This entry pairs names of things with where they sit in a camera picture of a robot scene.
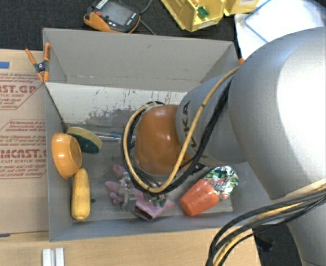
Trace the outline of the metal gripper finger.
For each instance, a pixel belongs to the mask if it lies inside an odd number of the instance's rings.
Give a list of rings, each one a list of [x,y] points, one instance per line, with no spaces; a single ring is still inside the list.
[[[121,208],[126,211],[133,211],[136,207],[137,197],[135,196],[134,187],[122,187],[121,195],[123,195],[123,203]]]
[[[120,186],[118,190],[119,196],[129,195],[131,192],[131,178],[127,172],[124,172],[119,180]]]

